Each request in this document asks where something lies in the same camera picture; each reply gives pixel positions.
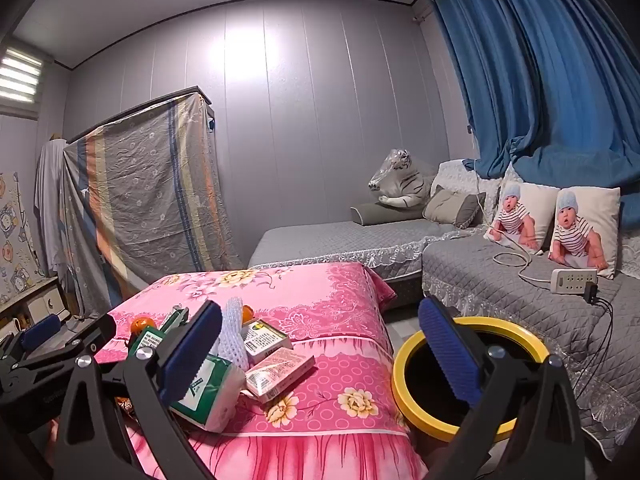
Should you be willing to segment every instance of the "metal screw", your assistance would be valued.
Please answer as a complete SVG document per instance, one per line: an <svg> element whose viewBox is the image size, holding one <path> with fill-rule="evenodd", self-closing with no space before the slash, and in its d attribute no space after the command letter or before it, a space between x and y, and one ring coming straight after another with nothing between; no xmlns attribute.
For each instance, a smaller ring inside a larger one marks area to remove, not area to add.
<svg viewBox="0 0 640 480"><path fill-rule="evenodd" d="M494 359L502 359L507 352L501 346L492 345L492 346L489 346L487 353Z"/></svg>
<svg viewBox="0 0 640 480"><path fill-rule="evenodd" d="M138 348L136 350L136 357L141 361L146 361L147 359L151 359L151 356L154 354L154 350L149 348L148 346L143 346L142 348Z"/></svg>
<svg viewBox="0 0 640 480"><path fill-rule="evenodd" d="M556 354L551 354L547 360L549 364L555 366L556 368L562 368L562 359L559 358Z"/></svg>
<svg viewBox="0 0 640 480"><path fill-rule="evenodd" d="M91 364L91 356L81 355L76 359L76 364L81 368L87 368Z"/></svg>

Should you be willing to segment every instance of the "wall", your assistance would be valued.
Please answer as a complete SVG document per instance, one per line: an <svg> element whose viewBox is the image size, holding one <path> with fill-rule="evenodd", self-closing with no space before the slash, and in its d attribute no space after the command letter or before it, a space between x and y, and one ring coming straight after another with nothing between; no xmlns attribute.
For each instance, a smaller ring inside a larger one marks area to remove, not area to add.
<svg viewBox="0 0 640 480"><path fill-rule="evenodd" d="M66 68L56 64L48 67L38 121L0 115L0 171L5 174L18 173L20 195L40 261L43 261L40 237L33 212L36 167L44 142L53 133L63 131L69 76Z"/></svg>
<svg viewBox="0 0 640 480"><path fill-rule="evenodd" d="M444 114L447 129L449 156L452 160L456 158L475 158L478 156L478 150L476 150L472 136L469 135L466 129L468 119L462 92L460 91L460 83L434 12L430 12L424 19L420 24L420 29L427 44L433 73L440 93L442 113Z"/></svg>
<svg viewBox="0 0 640 480"><path fill-rule="evenodd" d="M433 13L431 0L417 0L412 10L416 16L424 18L424 21L420 23L420 29L427 44L440 94L442 113L447 129L449 156L452 160L475 158L478 156L478 150L474 147L472 137L466 130L468 120L460 83L456 70L453 68L440 25Z"/></svg>
<svg viewBox="0 0 640 480"><path fill-rule="evenodd" d="M242 259L286 225L345 221L392 148L449 158L429 54L407 6L252 0L175 18L74 70L65 137L198 85L216 112Z"/></svg>

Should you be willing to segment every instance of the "white tiger plush toy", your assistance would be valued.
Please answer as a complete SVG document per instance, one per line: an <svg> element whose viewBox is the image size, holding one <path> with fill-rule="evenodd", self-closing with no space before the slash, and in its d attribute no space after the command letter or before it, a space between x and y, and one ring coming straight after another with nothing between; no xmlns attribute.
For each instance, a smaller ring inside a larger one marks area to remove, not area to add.
<svg viewBox="0 0 640 480"><path fill-rule="evenodd" d="M416 169L407 150L391 150L369 181L369 189L381 193L380 203L397 208L421 204L430 192L424 175Z"/></svg>

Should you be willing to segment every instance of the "power strip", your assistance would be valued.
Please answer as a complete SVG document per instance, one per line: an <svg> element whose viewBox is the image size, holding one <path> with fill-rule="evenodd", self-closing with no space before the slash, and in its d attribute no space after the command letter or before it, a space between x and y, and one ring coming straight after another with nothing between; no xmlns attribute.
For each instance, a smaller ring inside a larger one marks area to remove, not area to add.
<svg viewBox="0 0 640 480"><path fill-rule="evenodd" d="M583 294L587 282L598 283L596 269L556 269L551 273L551 292Z"/></svg>

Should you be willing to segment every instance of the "white cable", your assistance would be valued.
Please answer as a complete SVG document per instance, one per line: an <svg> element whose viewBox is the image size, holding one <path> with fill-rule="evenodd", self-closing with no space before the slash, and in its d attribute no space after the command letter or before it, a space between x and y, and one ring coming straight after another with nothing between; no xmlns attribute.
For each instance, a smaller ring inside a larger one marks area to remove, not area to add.
<svg viewBox="0 0 640 480"><path fill-rule="evenodd" d="M477 153L480 152L479 147L476 145L476 134L471 134L471 142L473 143L473 147L476 150ZM480 203L480 177L478 175L478 172L476 171L476 158L474 157L474 173L476 174L476 200L478 200L478 206L480 207L480 211L482 212L482 220L484 221L483 225L486 225L487 228L492 228L495 231L498 231L499 233L502 233L504 235L506 235L507 233L505 231L503 231L502 229L496 229L495 227L492 227L491 222L488 221L486 213L484 212L484 208L482 207L482 204ZM502 253L498 253L496 254L492 260L497 263L498 265L504 265L506 267L522 267L522 269L520 269L520 272L518 273L518 277L521 280L524 280L525 282L529 283L530 285L536 286L537 288L544 288L546 289L545 286L538 286L536 285L536 283L551 283L551 280L539 280L537 278L531 278L530 276L525 276L523 274L523 272L527 269L527 267L529 267L529 264L533 261L531 254L529 254L529 251L527 251L523 246L521 246L519 243L517 243L514 240L511 240L511 238L509 238L508 236L504 237L506 240L508 240L511 244L515 245L517 248L519 248L523 253L524 256L520 253L517 252L509 252L509 251L505 251ZM521 258L523 263L522 264L510 264L507 262L501 262L498 260L498 258L500 256L516 256L517 258Z"/></svg>

